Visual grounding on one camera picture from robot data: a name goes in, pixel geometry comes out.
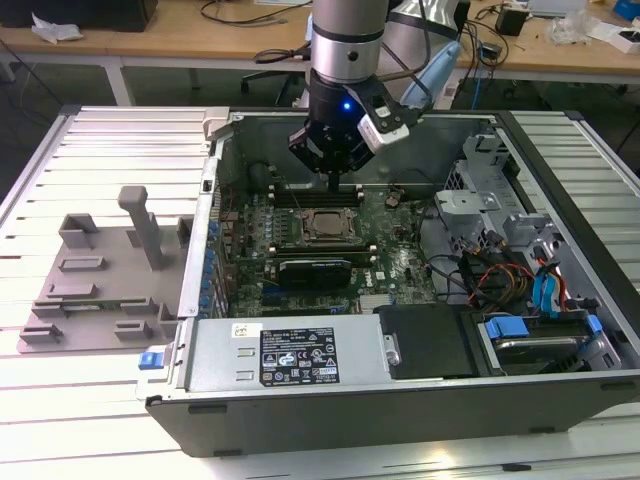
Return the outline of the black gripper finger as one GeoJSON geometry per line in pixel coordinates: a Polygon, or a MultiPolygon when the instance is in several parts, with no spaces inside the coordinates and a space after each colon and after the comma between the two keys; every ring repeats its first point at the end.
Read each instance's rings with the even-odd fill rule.
{"type": "Polygon", "coordinates": [[[351,171],[357,171],[368,163],[374,154],[365,142],[359,142],[349,149],[343,149],[335,154],[333,168],[333,190],[337,191],[340,177],[351,171]]]}
{"type": "Polygon", "coordinates": [[[315,141],[310,129],[300,129],[288,137],[289,151],[311,172],[326,177],[327,189],[334,191],[334,151],[323,135],[315,141]]]}

